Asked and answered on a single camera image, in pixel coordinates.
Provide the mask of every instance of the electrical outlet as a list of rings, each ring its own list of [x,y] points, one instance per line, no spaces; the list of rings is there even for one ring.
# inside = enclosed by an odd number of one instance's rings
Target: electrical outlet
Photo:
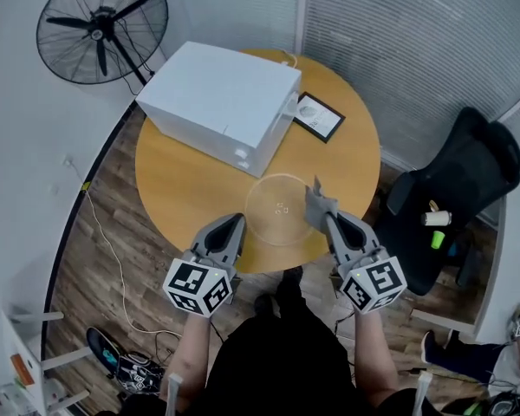
[[[65,156],[63,156],[62,164],[64,166],[73,166],[73,156],[71,154],[66,154]]]

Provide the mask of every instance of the fan blade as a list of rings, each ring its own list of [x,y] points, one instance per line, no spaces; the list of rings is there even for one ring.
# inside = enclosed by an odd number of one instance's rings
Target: fan blade
[[[124,8],[123,10],[121,10],[120,12],[118,12],[113,18],[112,20],[114,22],[117,22],[118,20],[120,20],[121,18],[125,17],[125,16],[128,16],[129,14],[131,14],[134,10],[136,10],[137,8],[139,8],[140,6],[142,6],[143,4],[145,4],[146,2],[148,2],[148,0],[137,0],[136,2],[134,3],[131,3],[129,6],[127,6],[126,8]]]
[[[96,42],[96,54],[98,55],[98,64],[101,66],[102,73],[106,76],[106,50],[104,49],[104,40],[102,39]]]
[[[93,27],[92,23],[73,17],[49,17],[46,21],[48,23],[59,24],[60,26],[67,26],[68,28],[91,29]]]

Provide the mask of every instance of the green cup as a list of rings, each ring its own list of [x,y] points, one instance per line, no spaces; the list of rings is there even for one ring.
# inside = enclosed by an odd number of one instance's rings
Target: green cup
[[[445,233],[442,231],[434,231],[432,238],[432,248],[434,250],[438,250],[441,248],[441,244],[443,243],[443,239],[445,239]]]

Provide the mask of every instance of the chair backrest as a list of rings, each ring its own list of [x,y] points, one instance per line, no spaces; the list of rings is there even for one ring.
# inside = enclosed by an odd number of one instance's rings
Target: chair backrest
[[[520,148],[504,125],[466,107],[437,157],[413,176],[441,210],[452,213],[454,226],[464,226],[518,186]]]

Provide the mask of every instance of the person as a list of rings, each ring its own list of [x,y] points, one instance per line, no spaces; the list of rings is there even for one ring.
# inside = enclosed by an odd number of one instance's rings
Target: person
[[[166,413],[167,382],[177,374],[178,414],[412,415],[415,389],[399,390],[380,314],[355,317],[354,370],[347,350],[302,298],[302,267],[286,270],[276,291],[281,318],[270,297],[255,300],[256,315],[223,343],[206,382],[210,321],[189,315],[183,337],[162,381],[160,397],[133,395],[119,415]],[[424,400],[424,415],[439,414]]]
[[[428,331],[421,342],[422,361],[457,374],[471,377],[486,385],[490,396],[501,392],[520,393],[520,306],[508,324],[509,344],[468,344],[459,338],[458,331],[450,331],[446,344],[441,347],[433,331]]]

